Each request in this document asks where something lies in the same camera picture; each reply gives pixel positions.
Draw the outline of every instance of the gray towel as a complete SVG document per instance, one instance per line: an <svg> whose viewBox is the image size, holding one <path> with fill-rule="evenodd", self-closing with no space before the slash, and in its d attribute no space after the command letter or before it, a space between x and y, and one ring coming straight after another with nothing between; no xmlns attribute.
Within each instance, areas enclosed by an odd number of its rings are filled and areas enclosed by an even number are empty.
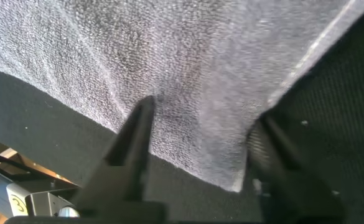
<svg viewBox="0 0 364 224"><path fill-rule="evenodd" d="M239 191L253 121L363 13L364 0L0 1L0 71L114 132L154 95L151 152Z"/></svg>

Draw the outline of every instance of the silver metal part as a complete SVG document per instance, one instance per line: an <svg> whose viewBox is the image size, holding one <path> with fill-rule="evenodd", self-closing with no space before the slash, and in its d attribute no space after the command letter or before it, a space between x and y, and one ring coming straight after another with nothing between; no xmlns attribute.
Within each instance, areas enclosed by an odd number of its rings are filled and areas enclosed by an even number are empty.
<svg viewBox="0 0 364 224"><path fill-rule="evenodd" d="M78 218L80 214L72 207L64 207L58 213L59 217Z"/></svg>
<svg viewBox="0 0 364 224"><path fill-rule="evenodd" d="M71 205L58 195L76 186L62 180L42 179L12 183L6 188L14 216L54 216L61 208ZM32 205L32 214L27 212L26 201Z"/></svg>
<svg viewBox="0 0 364 224"><path fill-rule="evenodd" d="M262 194L262 182L259 179L253 179L252 184L254 185L254 189L257 195Z"/></svg>

